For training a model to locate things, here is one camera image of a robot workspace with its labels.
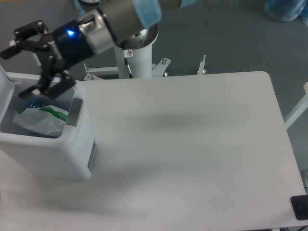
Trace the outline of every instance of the trash bin lid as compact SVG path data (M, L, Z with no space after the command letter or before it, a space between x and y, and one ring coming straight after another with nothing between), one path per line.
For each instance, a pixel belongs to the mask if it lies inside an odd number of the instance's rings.
M14 84L8 79L8 75L0 65L0 122L9 106L14 92Z

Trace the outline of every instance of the blue bottle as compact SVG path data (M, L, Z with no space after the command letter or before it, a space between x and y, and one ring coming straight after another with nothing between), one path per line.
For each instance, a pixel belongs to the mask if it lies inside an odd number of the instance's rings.
M267 0L265 13L269 18L278 22L290 22L303 11L307 0Z

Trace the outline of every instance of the gray floor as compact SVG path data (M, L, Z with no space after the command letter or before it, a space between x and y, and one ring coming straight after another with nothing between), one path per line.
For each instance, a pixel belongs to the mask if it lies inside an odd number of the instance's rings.
M303 97L308 81L308 28L300 20L286 24L268 20L263 6L264 0L198 0L180 12L165 13L153 62L170 58L168 71L173 76L195 74L203 54L207 54L209 74L266 71L285 117ZM42 19L52 31L77 16L73 0L1 2L0 50L7 47L19 26ZM86 63L89 68L116 65L112 49ZM0 64L7 71L39 74L30 53L0 60ZM85 75L82 64L70 72L80 80ZM299 169L308 168L307 127L305 113L289 129Z

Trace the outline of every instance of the blue plastic bag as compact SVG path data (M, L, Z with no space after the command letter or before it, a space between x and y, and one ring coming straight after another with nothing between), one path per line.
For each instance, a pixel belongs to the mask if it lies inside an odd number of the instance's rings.
M265 13L269 18L278 22L290 22L303 11L307 0L267 0Z
M307 3L302 11L301 19L308 26L308 4Z

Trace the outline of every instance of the green label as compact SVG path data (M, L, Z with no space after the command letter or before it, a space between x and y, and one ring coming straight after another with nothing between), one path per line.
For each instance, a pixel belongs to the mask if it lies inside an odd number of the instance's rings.
M50 114L52 114L54 117L57 117L60 120L63 120L64 122L67 119L67 115L63 114L62 112L57 112L55 110L53 110L52 108L40 108L40 111L44 111L44 112L49 112Z

